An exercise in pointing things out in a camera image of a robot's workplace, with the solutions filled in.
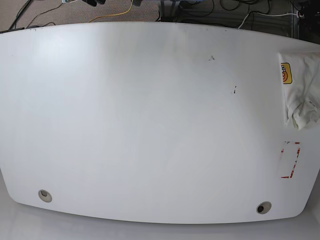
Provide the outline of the white t-shirt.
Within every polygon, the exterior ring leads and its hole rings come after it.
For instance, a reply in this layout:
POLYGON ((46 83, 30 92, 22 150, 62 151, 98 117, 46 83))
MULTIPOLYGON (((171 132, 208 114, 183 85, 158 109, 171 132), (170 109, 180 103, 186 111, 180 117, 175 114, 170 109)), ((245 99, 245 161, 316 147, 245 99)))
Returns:
POLYGON ((320 54, 279 54, 285 125, 302 130, 320 122, 320 54))

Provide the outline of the red tape rectangle marker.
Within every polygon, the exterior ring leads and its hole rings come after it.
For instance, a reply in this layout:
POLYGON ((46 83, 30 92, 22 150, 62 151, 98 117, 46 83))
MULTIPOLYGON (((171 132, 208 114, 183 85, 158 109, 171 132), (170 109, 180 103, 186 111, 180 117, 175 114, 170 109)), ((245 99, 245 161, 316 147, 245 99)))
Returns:
POLYGON ((298 141, 285 141, 279 159, 277 174, 281 179, 291 179, 301 151, 301 143, 298 141))

